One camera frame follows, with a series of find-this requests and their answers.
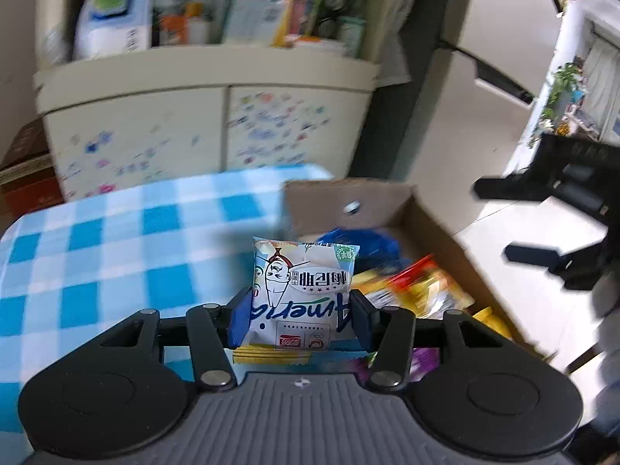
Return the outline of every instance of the red box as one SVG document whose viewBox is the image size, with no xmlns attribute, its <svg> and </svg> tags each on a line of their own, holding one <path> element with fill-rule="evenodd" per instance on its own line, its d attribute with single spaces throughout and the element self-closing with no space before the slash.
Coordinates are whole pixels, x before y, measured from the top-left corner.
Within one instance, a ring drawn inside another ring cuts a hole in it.
<svg viewBox="0 0 620 465">
<path fill-rule="evenodd" d="M 41 119 L 13 138 L 0 164 L 0 189 L 15 218 L 64 203 Z"/>
</svg>

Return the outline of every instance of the shelf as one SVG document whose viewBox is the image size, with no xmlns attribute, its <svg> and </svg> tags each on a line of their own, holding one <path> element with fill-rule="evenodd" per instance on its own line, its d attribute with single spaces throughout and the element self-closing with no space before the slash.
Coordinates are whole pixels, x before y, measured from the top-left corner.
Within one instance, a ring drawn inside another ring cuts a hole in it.
<svg viewBox="0 0 620 465">
<path fill-rule="evenodd" d="M 372 92 L 379 67 L 320 51 L 177 46 L 71 62 L 35 75 L 40 114 L 145 92 L 281 85 Z"/>
</svg>

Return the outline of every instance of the cartoon character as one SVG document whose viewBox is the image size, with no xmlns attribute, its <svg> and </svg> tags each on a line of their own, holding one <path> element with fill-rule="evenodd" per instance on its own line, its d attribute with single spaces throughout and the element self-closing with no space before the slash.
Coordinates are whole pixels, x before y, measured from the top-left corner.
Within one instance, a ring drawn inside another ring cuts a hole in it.
<svg viewBox="0 0 620 465">
<path fill-rule="evenodd" d="M 275 253 L 269 258 L 262 258 L 267 262 L 265 267 L 265 289 L 267 301 L 270 307 L 278 307 L 282 296 L 291 281 L 291 269 L 308 262 L 294 265 L 289 259 L 280 253 L 282 248 L 276 248 Z"/>
</svg>

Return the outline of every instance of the blue and white tablecloth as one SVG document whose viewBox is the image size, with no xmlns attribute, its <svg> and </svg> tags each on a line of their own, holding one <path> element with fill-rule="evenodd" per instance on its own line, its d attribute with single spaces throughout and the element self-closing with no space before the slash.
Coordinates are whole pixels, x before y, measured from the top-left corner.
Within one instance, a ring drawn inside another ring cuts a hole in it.
<svg viewBox="0 0 620 465">
<path fill-rule="evenodd" d="M 281 185 L 313 165 L 147 184 L 26 215 L 0 240 L 0 465 L 30 452 L 17 397 L 33 375 L 145 307 L 227 303 L 252 281 L 252 236 L 278 236 Z M 188 348 L 165 362 L 191 379 Z"/>
</svg>

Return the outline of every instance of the brown box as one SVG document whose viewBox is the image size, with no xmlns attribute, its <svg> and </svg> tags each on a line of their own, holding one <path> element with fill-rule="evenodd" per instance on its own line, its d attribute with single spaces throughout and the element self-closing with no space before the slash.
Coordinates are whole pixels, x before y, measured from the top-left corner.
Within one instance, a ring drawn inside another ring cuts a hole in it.
<svg viewBox="0 0 620 465">
<path fill-rule="evenodd" d="M 358 208 L 349 212 L 348 205 L 357 203 Z M 366 178 L 289 181 L 284 187 L 284 211 L 290 239 L 311 242 L 336 227 L 377 229 L 398 240 L 403 255 L 412 260 L 434 254 L 439 266 L 475 299 L 475 304 L 469 307 L 470 313 L 491 306 L 506 323 L 515 342 L 536 353 L 465 251 L 417 202 L 411 186 Z"/>
<path fill-rule="evenodd" d="M 15 218 L 64 203 L 41 119 L 13 138 L 0 164 L 0 189 Z"/>
</svg>

